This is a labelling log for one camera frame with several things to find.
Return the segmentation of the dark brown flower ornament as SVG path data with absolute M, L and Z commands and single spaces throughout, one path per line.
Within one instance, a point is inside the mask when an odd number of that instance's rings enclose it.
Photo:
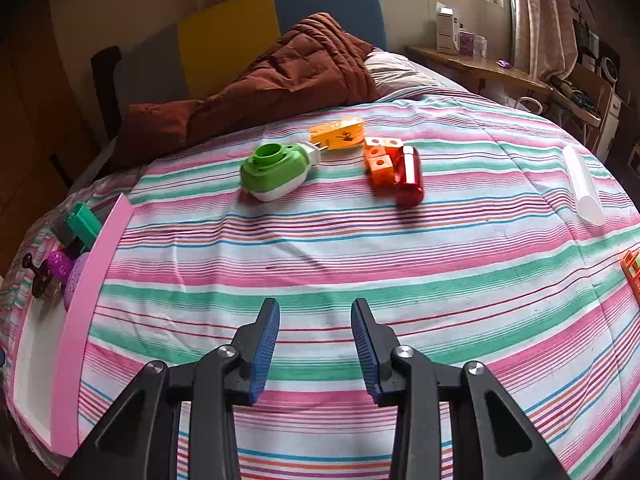
M 32 254 L 28 252 L 22 259 L 22 268 L 31 270 L 34 277 L 32 278 L 32 296 L 35 298 L 50 297 L 52 295 L 50 286 L 52 284 L 52 273 L 49 268 L 48 259 L 44 259 L 40 266 L 35 264 Z

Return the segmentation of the orange plastic rack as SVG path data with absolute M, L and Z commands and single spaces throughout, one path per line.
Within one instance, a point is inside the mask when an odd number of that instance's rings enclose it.
M 620 259 L 620 267 L 622 268 L 627 282 L 630 285 L 634 296 L 640 302 L 640 256 L 638 249 L 627 250 Z

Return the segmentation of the translucent white tube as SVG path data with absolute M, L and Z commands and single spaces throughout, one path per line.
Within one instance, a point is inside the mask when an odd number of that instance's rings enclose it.
M 579 218 L 593 226 L 603 226 L 605 214 L 585 159 L 573 145 L 567 145 L 562 153 Z

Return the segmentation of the red cylindrical toy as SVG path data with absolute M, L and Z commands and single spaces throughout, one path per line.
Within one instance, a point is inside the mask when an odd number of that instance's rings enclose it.
M 404 145 L 394 159 L 396 203 L 402 208 L 419 206 L 424 199 L 420 154 L 410 145 Z

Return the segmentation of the yellow orange plastic tool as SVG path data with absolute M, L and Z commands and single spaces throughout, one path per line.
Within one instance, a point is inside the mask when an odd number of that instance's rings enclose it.
M 312 126 L 310 143 L 330 151 L 346 150 L 360 145 L 364 139 L 364 119 L 344 117 Z

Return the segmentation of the green plastic holder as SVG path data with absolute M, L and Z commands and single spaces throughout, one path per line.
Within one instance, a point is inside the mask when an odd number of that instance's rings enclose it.
M 85 248 L 93 248 L 102 230 L 102 222 L 83 202 L 77 202 L 67 214 L 65 223 L 82 241 Z

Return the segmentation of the pink curtain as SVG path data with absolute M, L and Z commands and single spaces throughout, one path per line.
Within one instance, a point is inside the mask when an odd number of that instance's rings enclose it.
M 570 0 L 513 0 L 512 61 L 547 82 L 566 78 L 578 58 Z

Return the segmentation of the wooden side table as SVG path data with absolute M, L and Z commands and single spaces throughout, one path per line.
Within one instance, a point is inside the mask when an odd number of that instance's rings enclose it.
M 528 96 L 533 93 L 548 96 L 553 91 L 548 84 L 534 76 L 517 68 L 503 68 L 491 58 L 473 58 L 472 56 L 442 53 L 420 46 L 405 46 L 405 52 L 408 58 L 425 66 L 440 65 L 455 70 L 460 74 L 465 87 L 475 93 L 485 88 L 487 81 L 520 88 Z

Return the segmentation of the striped bed cover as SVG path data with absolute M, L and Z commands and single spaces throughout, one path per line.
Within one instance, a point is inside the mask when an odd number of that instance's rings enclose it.
M 383 479 L 395 413 L 362 382 L 349 311 L 367 299 L 403 344 L 484 362 L 574 479 L 593 479 L 639 416 L 639 306 L 620 258 L 639 213 L 594 156 L 602 226 L 579 218 L 557 125 L 455 91 L 352 108 L 420 154 L 425 196 L 401 209 L 360 151 L 326 153 L 293 193 L 242 192 L 267 142 L 304 140 L 341 108 L 228 134 L 77 193 L 126 195 L 122 234 L 81 350 L 74 428 L 85 437 L 143 364 L 226 344 L 262 300 L 279 337 L 265 392 L 235 415 L 247 479 Z

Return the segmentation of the white carton box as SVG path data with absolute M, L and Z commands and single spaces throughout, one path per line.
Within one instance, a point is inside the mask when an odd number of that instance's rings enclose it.
M 457 10 L 441 2 L 436 3 L 436 48 L 438 52 L 448 54 L 458 54 L 460 51 Z

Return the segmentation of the purple small box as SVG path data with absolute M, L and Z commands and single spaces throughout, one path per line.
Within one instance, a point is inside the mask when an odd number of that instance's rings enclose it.
M 459 53 L 463 56 L 473 56 L 475 49 L 475 34 L 466 29 L 459 32 Z

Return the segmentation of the green plug-in device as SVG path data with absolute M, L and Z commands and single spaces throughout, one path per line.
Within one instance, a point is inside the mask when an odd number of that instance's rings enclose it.
M 264 203 L 299 188 L 321 162 L 324 148 L 308 141 L 259 145 L 240 167 L 241 188 Z

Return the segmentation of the magenta plastic cone toy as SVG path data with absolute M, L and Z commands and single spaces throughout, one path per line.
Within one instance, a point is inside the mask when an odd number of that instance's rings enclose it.
M 50 252 L 47 258 L 47 266 L 51 275 L 62 285 L 65 285 L 73 271 L 74 260 L 62 250 Z

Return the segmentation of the orange linked cubes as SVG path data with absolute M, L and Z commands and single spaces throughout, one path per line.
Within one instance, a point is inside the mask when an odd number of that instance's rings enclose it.
M 389 188 L 395 184 L 394 160 L 404 142 L 386 136 L 366 136 L 363 144 L 363 160 L 371 183 L 377 188 Z

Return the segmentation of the purple egg-shaped case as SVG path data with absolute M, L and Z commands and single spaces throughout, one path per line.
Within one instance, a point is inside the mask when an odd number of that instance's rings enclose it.
M 85 269 L 85 265 L 88 262 L 89 257 L 90 254 L 88 252 L 81 254 L 75 260 L 72 270 L 70 270 L 70 274 L 68 274 L 63 294 L 65 310 L 70 308 L 82 271 Z

